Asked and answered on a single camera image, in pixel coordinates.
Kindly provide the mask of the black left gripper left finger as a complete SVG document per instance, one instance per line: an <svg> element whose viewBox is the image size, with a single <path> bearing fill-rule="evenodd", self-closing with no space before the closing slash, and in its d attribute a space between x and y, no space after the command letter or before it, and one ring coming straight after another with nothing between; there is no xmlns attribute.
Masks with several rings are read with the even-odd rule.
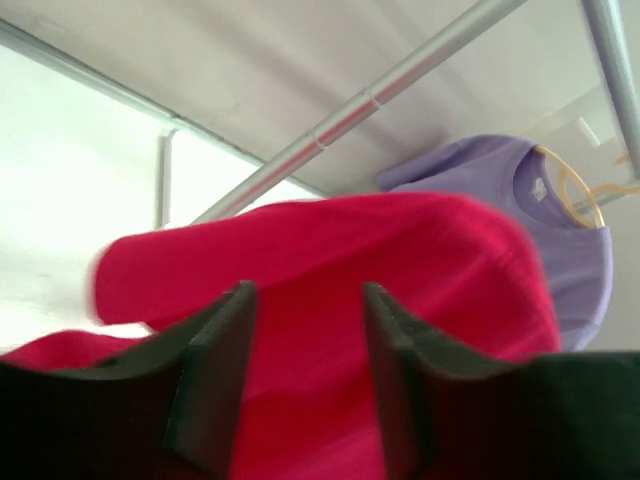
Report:
<svg viewBox="0 0 640 480"><path fill-rule="evenodd" d="M256 290L243 282L94 366L1 367L5 479L225 479Z"/></svg>

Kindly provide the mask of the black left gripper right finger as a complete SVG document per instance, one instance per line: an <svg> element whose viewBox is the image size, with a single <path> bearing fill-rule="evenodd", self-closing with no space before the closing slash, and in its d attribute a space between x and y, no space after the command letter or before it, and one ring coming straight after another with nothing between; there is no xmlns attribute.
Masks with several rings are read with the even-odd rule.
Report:
<svg viewBox="0 0 640 480"><path fill-rule="evenodd" d="M390 479L635 479L639 355L498 361L364 288Z"/></svg>

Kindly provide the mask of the red t-shirt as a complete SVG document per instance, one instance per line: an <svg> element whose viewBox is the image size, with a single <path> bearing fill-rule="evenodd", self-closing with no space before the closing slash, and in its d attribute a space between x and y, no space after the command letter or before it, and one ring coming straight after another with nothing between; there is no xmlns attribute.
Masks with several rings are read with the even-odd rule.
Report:
<svg viewBox="0 0 640 480"><path fill-rule="evenodd" d="M383 453L363 287L503 360L560 349L528 235L492 208L436 194L269 205L226 220L121 238L99 258L95 311L141 322L143 340L62 331L1 358L37 372L82 369L180 324L239 284L256 290L225 479L380 479Z"/></svg>

